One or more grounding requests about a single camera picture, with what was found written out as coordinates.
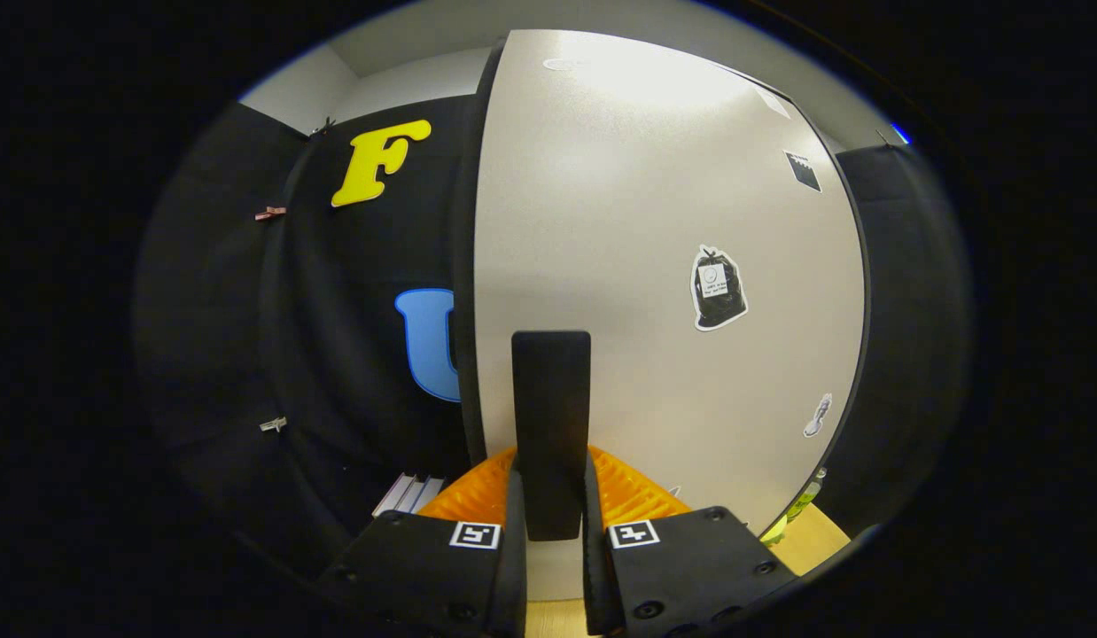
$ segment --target black sticker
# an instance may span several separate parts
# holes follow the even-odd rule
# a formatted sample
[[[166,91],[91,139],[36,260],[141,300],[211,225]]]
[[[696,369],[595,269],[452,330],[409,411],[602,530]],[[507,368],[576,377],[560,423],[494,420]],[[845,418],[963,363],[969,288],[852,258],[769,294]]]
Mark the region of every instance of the black sticker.
[[[500,525],[468,524],[459,522],[454,536],[450,538],[452,548],[497,549],[500,542]]]
[[[608,529],[611,533],[612,547],[615,549],[634,548],[637,545],[658,543],[658,534],[655,534],[655,528],[651,525],[651,521],[611,525]]]
[[[789,150],[784,150],[784,157],[789,158],[789,166],[792,167],[792,174],[796,176],[796,182],[821,193],[821,184],[816,181],[816,173],[812,163],[808,162],[808,158],[791,153]]]
[[[749,310],[738,265],[726,252],[699,246],[690,266],[690,294],[700,331],[715,331]]]

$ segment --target wooden table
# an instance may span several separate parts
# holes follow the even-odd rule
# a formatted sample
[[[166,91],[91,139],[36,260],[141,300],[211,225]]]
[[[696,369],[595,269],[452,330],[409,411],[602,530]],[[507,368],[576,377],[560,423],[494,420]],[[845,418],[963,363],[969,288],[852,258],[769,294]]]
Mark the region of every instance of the wooden table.
[[[839,526],[808,504],[784,529],[784,538],[770,548],[796,576],[804,574],[848,544]],[[576,638],[585,629],[584,601],[533,601],[529,603],[525,636],[529,638]]]

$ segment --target yellow object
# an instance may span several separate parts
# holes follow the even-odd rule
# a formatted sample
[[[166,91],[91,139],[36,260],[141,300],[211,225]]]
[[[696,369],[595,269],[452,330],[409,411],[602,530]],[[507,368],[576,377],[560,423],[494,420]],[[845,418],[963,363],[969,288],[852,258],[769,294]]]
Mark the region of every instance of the yellow object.
[[[765,545],[776,545],[784,538],[784,526],[789,524],[789,516],[781,516],[771,528],[760,538]]]
[[[471,471],[439,492],[418,514],[446,521],[471,521],[505,527],[505,493],[516,447],[482,460]]]
[[[690,508],[682,501],[671,497],[657,482],[643,476],[631,465],[598,447],[589,445],[588,451],[592,453],[592,463],[597,466],[604,529],[608,529],[608,525],[690,512]]]
[[[602,524],[629,524],[647,519],[661,519],[690,512],[690,508],[671,497],[658,483],[637,469],[600,448],[588,446],[597,467],[600,486]],[[479,524],[505,525],[505,493],[509,488],[509,466],[516,447],[480,462],[459,480],[452,482],[419,515],[446,521],[472,521]]]
[[[383,182],[380,182],[378,171],[383,167],[386,174],[395,173],[407,160],[407,140],[426,140],[431,136],[431,123],[425,119],[409,122],[370,130],[355,136],[351,146],[348,172],[343,176],[343,185],[332,195],[332,206],[352,205],[355,202],[374,200],[383,194]],[[392,137],[398,139],[387,145]]]

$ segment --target orange object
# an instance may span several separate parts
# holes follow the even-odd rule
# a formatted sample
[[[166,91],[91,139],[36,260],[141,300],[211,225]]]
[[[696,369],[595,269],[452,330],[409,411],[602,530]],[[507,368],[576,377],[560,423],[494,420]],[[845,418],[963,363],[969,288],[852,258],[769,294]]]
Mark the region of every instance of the orange object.
[[[657,482],[637,469],[598,447],[588,446],[597,467],[600,486],[602,524],[629,524],[647,519],[661,519],[690,512],[690,508],[671,497]],[[472,521],[505,526],[505,493],[509,488],[509,466],[516,447],[480,462],[455,480],[434,500],[419,510],[419,515],[446,521]]]
[[[509,490],[509,466],[516,447],[482,460],[459,480],[446,486],[418,514],[446,521],[497,524],[505,528],[505,493]]]
[[[638,469],[598,447],[589,445],[588,451],[592,453],[592,463],[597,466],[604,529],[608,529],[608,525],[629,524],[690,512],[690,508],[682,501],[671,497]]]

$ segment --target white wall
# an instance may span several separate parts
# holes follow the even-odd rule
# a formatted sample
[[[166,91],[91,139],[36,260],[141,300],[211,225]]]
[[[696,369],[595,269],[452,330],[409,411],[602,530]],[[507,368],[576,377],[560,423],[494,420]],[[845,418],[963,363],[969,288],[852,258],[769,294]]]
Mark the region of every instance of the white wall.
[[[392,106],[474,93],[489,49],[448,53],[362,78],[335,105],[332,118],[346,122]]]
[[[325,125],[325,117],[358,81],[348,65],[325,44],[255,86],[241,98],[241,104],[310,134]]]

